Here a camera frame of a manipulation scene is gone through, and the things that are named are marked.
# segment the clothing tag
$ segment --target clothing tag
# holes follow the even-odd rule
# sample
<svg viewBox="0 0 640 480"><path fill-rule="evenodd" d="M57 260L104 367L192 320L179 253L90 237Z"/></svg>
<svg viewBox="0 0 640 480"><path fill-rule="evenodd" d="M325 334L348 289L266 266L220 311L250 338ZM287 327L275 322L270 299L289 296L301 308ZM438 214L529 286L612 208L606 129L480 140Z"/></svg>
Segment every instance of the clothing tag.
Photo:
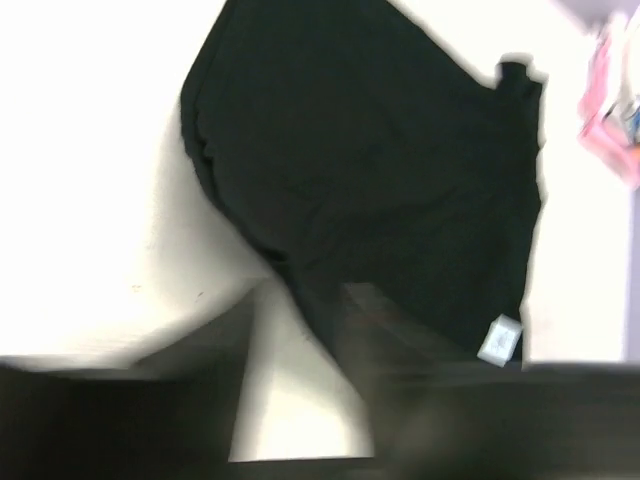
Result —
<svg viewBox="0 0 640 480"><path fill-rule="evenodd" d="M500 315L491 323L489 333L478 352L478 358L504 367L511 360L521 334L522 325L519 322Z"/></svg>

